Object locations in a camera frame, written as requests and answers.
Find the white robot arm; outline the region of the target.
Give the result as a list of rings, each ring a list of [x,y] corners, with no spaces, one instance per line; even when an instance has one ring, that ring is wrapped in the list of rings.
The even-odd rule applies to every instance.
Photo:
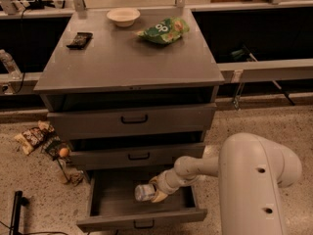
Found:
[[[290,148],[237,133],[225,140],[218,157],[181,157],[150,182],[158,202],[202,175],[216,176],[223,235],[287,235],[279,189],[293,185],[301,173],[301,161]]]

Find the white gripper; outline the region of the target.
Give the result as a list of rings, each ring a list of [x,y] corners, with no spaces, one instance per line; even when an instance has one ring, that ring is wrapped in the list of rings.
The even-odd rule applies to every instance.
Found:
[[[160,191],[156,191],[155,196],[151,199],[151,202],[159,203],[165,200],[168,195],[175,193],[180,187],[183,187],[186,183],[186,179],[179,176],[172,168],[163,171],[158,176],[154,176],[150,179],[149,183],[157,184],[157,188]]]

